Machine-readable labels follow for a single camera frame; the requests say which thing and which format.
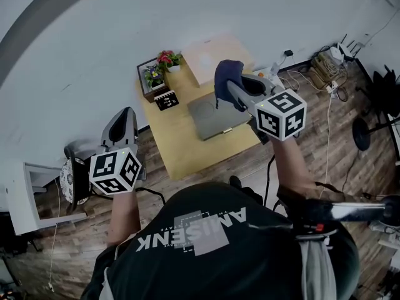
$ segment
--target wooden table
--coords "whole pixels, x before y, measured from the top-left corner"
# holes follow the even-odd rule
[[[187,104],[214,92],[214,83],[199,87],[186,63],[179,72],[166,74],[167,84],[179,101],[177,106],[160,111],[142,95],[139,81],[137,93],[149,122],[162,160],[172,180],[196,173],[244,151],[259,139],[247,124],[206,141],[199,138]]]

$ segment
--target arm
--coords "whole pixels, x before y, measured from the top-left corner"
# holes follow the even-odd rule
[[[111,222],[108,227],[107,247],[124,242],[140,230],[138,198],[135,192],[121,193],[112,201]]]
[[[270,137],[270,140],[275,152],[279,184],[301,194],[317,189],[296,140],[293,137],[285,141]]]

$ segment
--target wooden floor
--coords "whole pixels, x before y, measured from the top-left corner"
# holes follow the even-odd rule
[[[286,72],[280,76],[290,79]],[[296,73],[292,73],[292,76],[300,82],[299,94],[308,103],[307,126],[302,131],[298,143],[315,179],[324,181],[329,98],[325,92],[314,90],[305,79],[297,76]],[[348,76],[345,83],[349,93],[348,102],[333,99],[329,112],[330,143],[327,181],[341,189],[346,173],[358,155],[349,173],[344,191],[354,197],[359,197],[362,192],[393,193],[396,188],[394,181],[395,153],[389,130],[383,129],[375,132],[371,137],[371,147],[366,152],[358,152],[354,145],[351,124],[367,105],[366,99],[360,92],[355,91],[355,87],[365,86],[366,80],[355,63],[348,68]],[[373,115],[366,119],[370,126],[376,122],[376,117]],[[140,151],[146,155],[148,172],[148,180],[143,186],[162,192],[166,199],[192,184],[204,181],[226,182],[232,174],[237,175],[247,186],[251,186],[256,192],[264,195],[266,166],[273,155],[270,144],[265,146],[259,144],[198,174],[193,174],[180,181],[171,181],[151,131],[147,130],[141,133],[139,142]],[[43,217],[46,217],[49,212],[57,214],[56,194],[56,188],[52,185],[47,194],[37,196],[38,208]],[[162,204],[157,196],[145,192],[140,192],[138,198],[142,226],[145,226],[158,213]],[[341,199],[342,197],[330,196],[329,198]],[[66,203],[63,202],[62,211],[65,210],[65,206]],[[55,293],[48,288],[54,228],[38,232],[39,238],[36,239],[36,242],[43,248],[43,252],[36,253],[29,246],[26,254],[8,261],[12,273],[21,281],[26,290],[38,299],[77,299],[90,280],[95,259],[105,248],[106,230],[111,215],[111,201],[94,197],[79,210],[81,209],[88,213],[89,218],[75,223],[62,224],[57,230],[52,268],[52,284]],[[354,295],[357,299],[377,299],[374,290],[385,275],[394,252],[381,247],[378,240],[383,234],[370,231],[366,224],[348,224],[347,227],[356,241],[361,257],[362,273],[359,280],[361,287]]]

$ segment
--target blue cloth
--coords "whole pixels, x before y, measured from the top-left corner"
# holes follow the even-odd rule
[[[243,112],[245,109],[235,100],[228,90],[227,82],[230,80],[244,89],[242,83],[242,71],[244,64],[241,61],[222,60],[215,70],[214,92],[216,98],[216,109],[218,109],[218,99],[232,103],[234,107]]]

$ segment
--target potted plant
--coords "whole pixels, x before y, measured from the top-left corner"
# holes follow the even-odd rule
[[[163,51],[158,54],[157,61],[160,67],[170,73],[181,70],[182,54],[174,54],[171,50]]]
[[[158,64],[148,66],[144,71],[144,78],[147,85],[153,90],[165,86],[163,73]]]

